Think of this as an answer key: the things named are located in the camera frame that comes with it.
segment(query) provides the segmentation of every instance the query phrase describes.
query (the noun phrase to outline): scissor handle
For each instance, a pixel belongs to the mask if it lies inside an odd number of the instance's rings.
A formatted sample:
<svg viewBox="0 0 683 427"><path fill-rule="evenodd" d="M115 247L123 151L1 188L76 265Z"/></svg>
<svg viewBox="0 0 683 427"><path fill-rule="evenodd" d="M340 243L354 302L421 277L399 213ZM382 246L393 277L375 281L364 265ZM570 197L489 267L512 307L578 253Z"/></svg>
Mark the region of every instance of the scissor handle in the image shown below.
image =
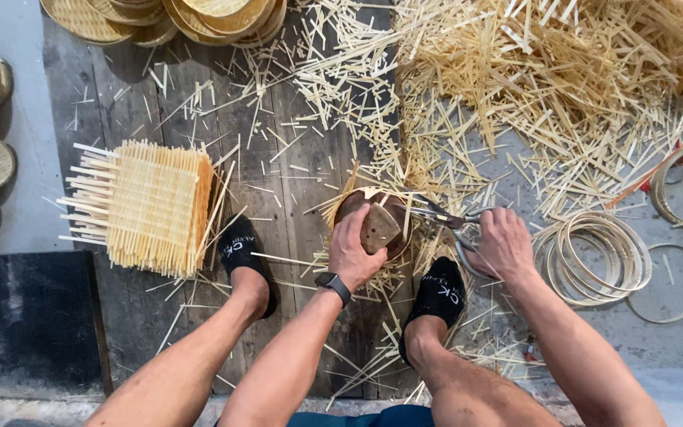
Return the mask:
<svg viewBox="0 0 683 427"><path fill-rule="evenodd" d="M460 234L460 231L453 230L453 232L455 233L455 249L458 250L458 256L460 257L460 261L463 263L465 269L468 270L468 273L471 273L473 276L479 277L481 279L496 280L495 277L487 276L484 273L481 273L479 270L476 270L472 265L470 265L470 263L468 262L468 257L465 256L465 253L462 251L462 249L465 248L466 250L475 252L473 246L465 240L465 237L463 237L463 235Z"/></svg>
<svg viewBox="0 0 683 427"><path fill-rule="evenodd" d="M479 215L481 215L482 212L486 212L486 211L492 210L494 208L497 208L497 206L485 206L483 208L471 210L470 212L465 214L465 222L466 223L478 224L479 223Z"/></svg>

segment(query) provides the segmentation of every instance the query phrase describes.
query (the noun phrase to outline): scissors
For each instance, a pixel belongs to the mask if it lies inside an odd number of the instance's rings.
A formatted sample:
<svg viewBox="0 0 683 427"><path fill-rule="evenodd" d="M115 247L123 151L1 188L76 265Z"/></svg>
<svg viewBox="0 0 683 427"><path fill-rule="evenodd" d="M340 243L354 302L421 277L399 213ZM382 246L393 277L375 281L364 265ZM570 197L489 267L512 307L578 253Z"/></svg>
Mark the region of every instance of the scissors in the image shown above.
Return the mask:
<svg viewBox="0 0 683 427"><path fill-rule="evenodd" d="M497 206L487 206L485 208L479 208L476 210L471 210L467 214L465 214L463 217L456 217L455 215L450 215L447 213L446 210L442 209L438 204L435 202L429 200L428 198L424 197L423 195L413 195L413 197L417 198L418 200L421 200L426 203L428 206L428 209L426 208L410 208L410 213L416 217L423 218L426 221L431 221L432 223L437 223L440 224L444 227L449 228L452 230L452 232L455 234L455 248L458 250L458 255L460 256L460 261L463 263L463 266L465 267L466 270L468 270L473 276L480 277L482 279L488 279L488 280L495 280L494 277L487 276L479 270L476 270L473 268L468 263L468 259L465 256L465 253L461 250L461 248L464 248L466 250L469 250L471 252L476 251L476 247L470 243L469 240L467 240L461 233L460 229L463 228L463 226L466 223L473 223L473 224L479 224L479 215L486 211L486 210L492 210L494 208L497 208ZM396 204L396 207L400 209L404 209L405 211L408 210L407 206L404 206L403 204Z"/></svg>

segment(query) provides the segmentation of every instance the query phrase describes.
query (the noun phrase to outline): dark blue shorts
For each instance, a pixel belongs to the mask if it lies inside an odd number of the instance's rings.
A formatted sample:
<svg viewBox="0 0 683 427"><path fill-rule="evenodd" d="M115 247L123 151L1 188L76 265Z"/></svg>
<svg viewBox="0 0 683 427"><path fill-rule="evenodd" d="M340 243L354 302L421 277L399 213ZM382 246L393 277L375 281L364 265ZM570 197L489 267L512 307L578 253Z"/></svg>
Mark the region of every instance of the dark blue shorts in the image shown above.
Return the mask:
<svg viewBox="0 0 683 427"><path fill-rule="evenodd" d="M381 413L361 416L334 416L326 413L297 412L286 427L433 427L431 408L397 405Z"/></svg>

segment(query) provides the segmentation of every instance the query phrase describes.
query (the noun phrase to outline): hand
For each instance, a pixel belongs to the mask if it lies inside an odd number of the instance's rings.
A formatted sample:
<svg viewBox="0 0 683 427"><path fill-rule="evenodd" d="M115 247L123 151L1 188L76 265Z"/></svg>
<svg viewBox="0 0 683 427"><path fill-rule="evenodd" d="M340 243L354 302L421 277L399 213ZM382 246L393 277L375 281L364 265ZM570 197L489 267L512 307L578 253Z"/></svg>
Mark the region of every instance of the hand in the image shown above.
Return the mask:
<svg viewBox="0 0 683 427"><path fill-rule="evenodd" d="M523 219L504 208L483 212L479 219L480 256L465 251L470 265L506 282L536 273L531 235Z"/></svg>
<svg viewBox="0 0 683 427"><path fill-rule="evenodd" d="M328 250L328 271L336 273L352 293L386 262L386 248L368 255L360 244L360 229L369 210L370 205L364 204L336 224Z"/></svg>

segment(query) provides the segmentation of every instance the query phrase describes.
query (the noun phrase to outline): orange strip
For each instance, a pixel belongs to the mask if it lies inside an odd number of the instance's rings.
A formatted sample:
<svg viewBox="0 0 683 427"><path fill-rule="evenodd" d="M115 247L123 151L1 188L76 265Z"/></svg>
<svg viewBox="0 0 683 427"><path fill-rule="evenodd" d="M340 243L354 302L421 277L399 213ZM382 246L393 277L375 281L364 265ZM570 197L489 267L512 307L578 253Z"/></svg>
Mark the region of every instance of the orange strip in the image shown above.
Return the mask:
<svg viewBox="0 0 683 427"><path fill-rule="evenodd" d="M683 148L683 144L677 147L674 151L680 150ZM627 196L629 196L631 193L633 193L636 189L639 189L642 184L645 182L649 181L650 178L655 175L655 172L660 168L660 166L663 166L663 163L669 161L671 158L670 156L667 157L665 160L661 161L657 166L652 168L647 174L643 175L643 179L638 181L636 184L631 185L629 188L625 189L624 192L621 193L621 195L617 198L614 198L607 204L605 204L605 208L612 209L614 206L616 206L621 200L625 199Z"/></svg>

